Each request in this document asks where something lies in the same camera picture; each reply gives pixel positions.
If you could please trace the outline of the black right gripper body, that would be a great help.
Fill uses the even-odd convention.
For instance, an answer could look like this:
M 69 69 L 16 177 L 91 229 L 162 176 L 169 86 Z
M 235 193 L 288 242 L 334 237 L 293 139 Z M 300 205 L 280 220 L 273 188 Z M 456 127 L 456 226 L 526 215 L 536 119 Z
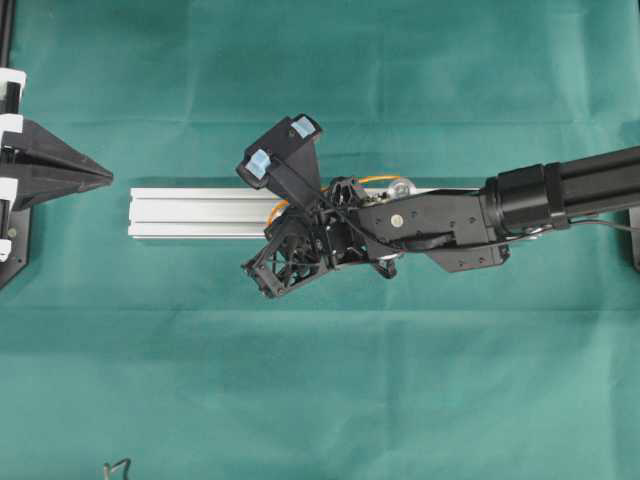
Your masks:
M 308 210 L 289 203 L 265 229 L 267 244 L 242 265 L 262 295 L 279 298 L 342 266 L 369 265 L 379 275 L 397 274 L 395 258 L 371 259 L 365 237 L 345 216 L 377 201 L 357 177 L 338 177 L 320 191 Z

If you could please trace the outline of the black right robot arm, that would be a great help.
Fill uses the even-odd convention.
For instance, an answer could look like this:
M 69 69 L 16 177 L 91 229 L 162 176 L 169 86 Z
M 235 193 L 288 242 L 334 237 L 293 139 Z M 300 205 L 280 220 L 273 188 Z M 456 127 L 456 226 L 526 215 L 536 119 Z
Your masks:
M 286 203 L 265 246 L 243 268 L 278 298 L 346 266 L 396 275 L 395 261 L 423 254 L 447 272 L 502 265 L 512 243 L 639 203 L 639 151 L 631 147 L 500 173 L 479 189 L 370 194 L 355 177 L 321 181 L 320 125 L 286 117 L 244 152 L 236 171 Z

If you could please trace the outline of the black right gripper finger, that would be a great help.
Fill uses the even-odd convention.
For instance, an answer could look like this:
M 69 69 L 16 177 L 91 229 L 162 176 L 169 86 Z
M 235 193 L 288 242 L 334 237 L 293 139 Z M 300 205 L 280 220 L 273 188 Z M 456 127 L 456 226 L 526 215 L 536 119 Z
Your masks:
M 265 188 L 268 180 L 270 155 L 262 148 L 247 149 L 243 160 L 237 166 L 239 177 L 252 188 Z
M 315 141 L 323 132 L 323 129 L 312 117 L 306 114 L 299 114 L 290 122 L 290 128 L 302 140 Z

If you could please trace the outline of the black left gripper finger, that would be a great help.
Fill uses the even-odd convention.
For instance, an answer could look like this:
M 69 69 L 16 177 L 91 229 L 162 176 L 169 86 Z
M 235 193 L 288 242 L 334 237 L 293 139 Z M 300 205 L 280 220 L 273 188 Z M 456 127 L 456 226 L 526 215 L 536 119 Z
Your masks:
M 21 178 L 18 181 L 14 209 L 25 210 L 60 197 L 110 186 L 112 182 L 112 175 L 64 174 L 61 178 L 53 176 Z
M 96 176 L 112 176 L 89 156 L 69 146 L 52 132 L 29 119 L 17 140 L 17 149 L 29 164 L 59 168 Z

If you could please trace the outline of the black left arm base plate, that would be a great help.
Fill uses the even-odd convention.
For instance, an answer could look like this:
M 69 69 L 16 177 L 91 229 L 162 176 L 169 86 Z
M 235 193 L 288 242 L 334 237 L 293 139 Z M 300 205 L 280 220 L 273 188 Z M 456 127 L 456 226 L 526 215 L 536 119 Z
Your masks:
M 11 250 L 1 262 L 1 288 L 6 287 L 29 263 L 31 210 L 12 212 L 8 217 Z

